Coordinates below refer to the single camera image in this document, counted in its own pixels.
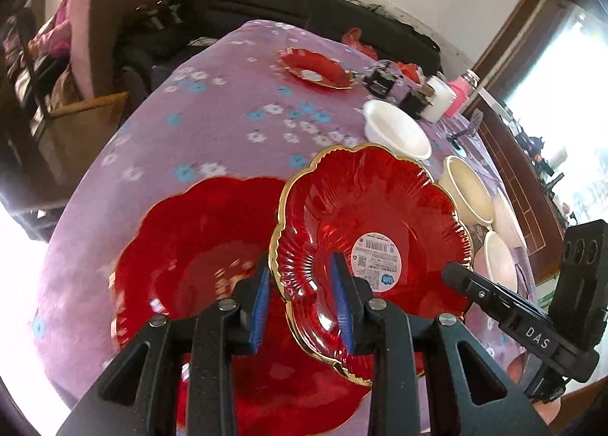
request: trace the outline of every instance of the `metal bolt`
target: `metal bolt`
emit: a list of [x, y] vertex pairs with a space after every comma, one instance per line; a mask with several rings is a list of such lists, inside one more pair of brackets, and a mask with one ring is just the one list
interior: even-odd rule
[[367, 304], [369, 304], [370, 308], [374, 311], [382, 311], [386, 307], [386, 301], [384, 299], [380, 299], [380, 297], [370, 299]]
[[233, 299], [220, 300], [220, 311], [232, 311], [236, 307], [236, 302]]
[[151, 327], [162, 327], [164, 324], [166, 324], [166, 316], [163, 314], [157, 314], [150, 320]]
[[456, 316], [450, 313], [442, 313], [439, 315], [439, 323], [445, 327], [453, 327], [456, 324]]

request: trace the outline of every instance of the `white sticker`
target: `white sticker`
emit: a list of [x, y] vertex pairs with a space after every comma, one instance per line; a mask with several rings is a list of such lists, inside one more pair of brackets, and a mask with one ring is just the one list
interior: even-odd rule
[[305, 80], [309, 81], [321, 81], [323, 79], [323, 76], [321, 76], [316, 71], [311, 70], [301, 70], [300, 76], [302, 76]]
[[350, 253], [356, 277], [366, 279], [374, 292], [391, 290], [401, 276], [401, 255], [394, 242], [370, 232], [357, 239]]

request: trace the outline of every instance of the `red scalloped plate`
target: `red scalloped plate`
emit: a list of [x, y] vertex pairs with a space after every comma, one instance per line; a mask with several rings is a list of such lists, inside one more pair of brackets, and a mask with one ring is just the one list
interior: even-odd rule
[[[446, 263], [470, 266], [472, 244], [452, 198], [417, 163], [378, 145], [331, 147], [285, 186], [269, 261], [302, 347], [358, 384], [373, 358], [348, 354], [327, 265], [343, 252], [351, 273], [404, 311], [462, 317], [466, 297], [443, 284]], [[422, 360], [416, 357], [418, 372]]]
[[302, 80], [327, 88], [349, 89], [355, 81], [353, 73], [339, 63], [306, 49], [279, 51], [279, 65]]
[[[154, 314], [187, 318], [230, 295], [268, 249], [284, 185], [273, 178], [212, 178], [152, 207], [111, 278], [117, 343], [124, 346]], [[181, 426], [187, 370], [182, 379]], [[260, 351], [233, 358], [233, 380], [244, 436], [329, 431], [348, 420], [368, 391], [302, 351], [276, 291]]]

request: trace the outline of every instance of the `tablecloth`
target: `tablecloth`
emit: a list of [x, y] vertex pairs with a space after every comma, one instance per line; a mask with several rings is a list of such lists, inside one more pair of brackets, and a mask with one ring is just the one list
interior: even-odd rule
[[[278, 50], [290, 46], [320, 52], [360, 73], [374, 65], [366, 55], [306, 30], [250, 21], [178, 68], [84, 176], [51, 239], [32, 323], [46, 374], [64, 398], [79, 399], [115, 354], [108, 277], [152, 205], [214, 176], [288, 179], [327, 146], [366, 141], [361, 108], [368, 92], [360, 84], [345, 91], [311, 88], [277, 65]], [[400, 81], [388, 100], [400, 100], [407, 87]], [[452, 154], [445, 135], [467, 121], [457, 116], [421, 125], [433, 149], [426, 164], [438, 178], [443, 158]], [[467, 163], [489, 191], [502, 187], [480, 138], [464, 145]], [[478, 247], [485, 229], [470, 230]], [[515, 250], [514, 257], [521, 266], [520, 292], [535, 299], [525, 250]], [[519, 345], [476, 306], [466, 324], [501, 366], [520, 354]], [[421, 397], [424, 426], [422, 385]], [[361, 421], [368, 410], [362, 404], [337, 431], [355, 424], [356, 433], [365, 434]]]

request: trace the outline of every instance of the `pink thermos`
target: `pink thermos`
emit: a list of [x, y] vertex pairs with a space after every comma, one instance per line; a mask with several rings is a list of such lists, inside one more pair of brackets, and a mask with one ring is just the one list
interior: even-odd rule
[[443, 114], [446, 117], [455, 116], [464, 102], [469, 99], [469, 95], [479, 85], [479, 77], [471, 70], [458, 76], [454, 81], [450, 81], [448, 86], [452, 88], [456, 94], [456, 99], [452, 102], [448, 110]]

